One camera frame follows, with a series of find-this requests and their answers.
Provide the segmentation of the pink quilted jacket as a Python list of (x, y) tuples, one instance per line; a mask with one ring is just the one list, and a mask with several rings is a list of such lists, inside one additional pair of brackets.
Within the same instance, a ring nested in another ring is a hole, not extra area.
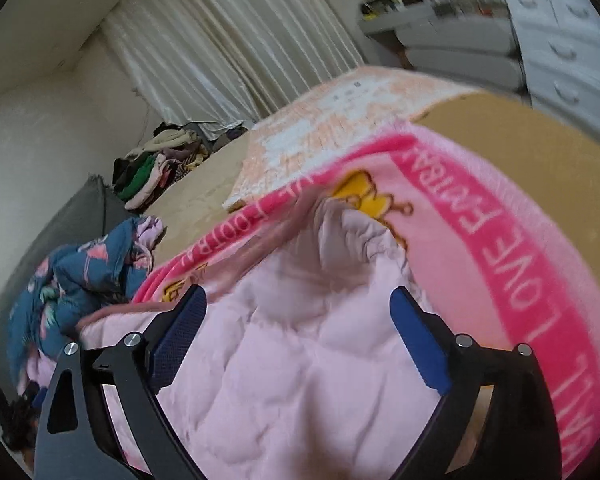
[(192, 279), (208, 310), (158, 400), (211, 479), (385, 479), (439, 397), (389, 313), (465, 303), (377, 220), (316, 190)]

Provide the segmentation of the pile of mixed clothes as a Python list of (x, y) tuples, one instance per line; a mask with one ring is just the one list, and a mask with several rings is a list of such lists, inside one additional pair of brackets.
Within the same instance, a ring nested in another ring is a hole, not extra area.
[(151, 140), (114, 161), (111, 177), (114, 194), (127, 211), (140, 214), (169, 186), (247, 131), (239, 124), (210, 141), (195, 124), (176, 126), (163, 122)]

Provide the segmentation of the blue floral quilted jacket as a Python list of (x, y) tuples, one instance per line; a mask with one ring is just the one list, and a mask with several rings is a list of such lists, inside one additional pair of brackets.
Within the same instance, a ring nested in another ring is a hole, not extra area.
[(152, 252), (163, 232), (164, 225), (155, 216), (131, 218), (81, 248), (82, 261), (76, 257), (66, 261), (73, 267), (64, 279), (43, 289), (48, 297), (33, 331), (38, 342), (27, 346), (27, 361), (19, 367), (14, 384), (23, 381), (32, 351), (57, 359), (65, 344), (76, 338), (82, 318), (134, 297), (154, 266)]

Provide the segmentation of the pink football print blanket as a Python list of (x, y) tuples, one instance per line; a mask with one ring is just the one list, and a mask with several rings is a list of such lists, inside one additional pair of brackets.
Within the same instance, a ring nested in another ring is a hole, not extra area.
[(172, 301), (186, 276), (225, 256), (307, 188), (386, 226), (451, 327), (538, 356), (556, 412), (562, 470), (600, 438), (600, 286), (556, 224), (494, 166), (409, 122), (245, 203), (149, 274), (138, 302)]

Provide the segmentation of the grey pillow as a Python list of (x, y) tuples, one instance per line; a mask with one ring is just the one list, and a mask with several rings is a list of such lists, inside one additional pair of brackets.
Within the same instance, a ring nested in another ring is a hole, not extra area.
[(101, 240), (133, 215), (99, 174), (89, 176), (82, 188), (46, 223), (26, 248), (15, 269), (0, 288), (0, 377), (11, 382), (27, 361), (27, 346), (36, 344), (33, 331), (41, 321), (48, 293), (73, 265), (82, 261), (79, 250)]

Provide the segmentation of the tan bed sheet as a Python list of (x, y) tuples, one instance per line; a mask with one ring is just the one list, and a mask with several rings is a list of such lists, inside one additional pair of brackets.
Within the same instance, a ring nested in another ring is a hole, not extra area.
[[(497, 166), (552, 218), (600, 283), (600, 144), (515, 101), (475, 93), (430, 108), (416, 122)], [(163, 263), (223, 220), (248, 138), (221, 148), (149, 209), (166, 225)]]

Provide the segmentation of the peach white checkered blanket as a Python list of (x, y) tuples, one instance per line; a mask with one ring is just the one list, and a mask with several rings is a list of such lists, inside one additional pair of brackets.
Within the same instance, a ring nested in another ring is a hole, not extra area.
[(326, 165), (386, 122), (414, 122), (478, 88), (423, 73), (363, 66), (303, 93), (247, 133), (230, 211)]

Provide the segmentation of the grey curved shelf unit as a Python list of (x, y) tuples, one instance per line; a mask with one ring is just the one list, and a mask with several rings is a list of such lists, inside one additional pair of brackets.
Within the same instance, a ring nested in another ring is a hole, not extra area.
[(358, 21), (361, 32), (400, 58), (408, 70), (490, 90), (526, 88), (518, 42), (509, 18), (438, 12), (429, 3)]

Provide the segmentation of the white drawer chest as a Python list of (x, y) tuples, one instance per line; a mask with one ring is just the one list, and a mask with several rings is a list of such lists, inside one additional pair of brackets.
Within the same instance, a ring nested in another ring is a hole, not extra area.
[(590, 0), (504, 0), (531, 105), (600, 142), (600, 16)]

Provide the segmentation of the white striped curtain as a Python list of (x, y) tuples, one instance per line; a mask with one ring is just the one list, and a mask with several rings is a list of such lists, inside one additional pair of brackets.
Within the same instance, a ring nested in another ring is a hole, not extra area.
[(327, 0), (120, 0), (100, 30), (164, 122), (211, 140), (364, 63)]

